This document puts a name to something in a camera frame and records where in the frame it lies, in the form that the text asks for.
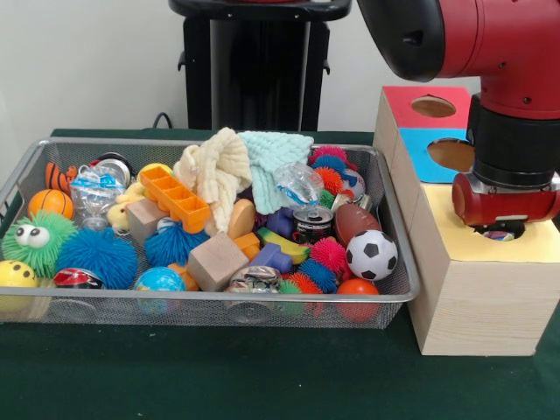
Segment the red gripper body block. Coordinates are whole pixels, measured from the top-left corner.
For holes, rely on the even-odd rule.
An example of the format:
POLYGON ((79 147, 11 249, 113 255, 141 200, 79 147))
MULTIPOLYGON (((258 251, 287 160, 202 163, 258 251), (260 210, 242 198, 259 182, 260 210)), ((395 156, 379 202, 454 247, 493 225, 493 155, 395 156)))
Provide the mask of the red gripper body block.
POLYGON ((455 214, 468 226, 499 221, 547 221, 559 213, 559 191, 491 192, 472 173, 460 172, 451 188, 455 214))

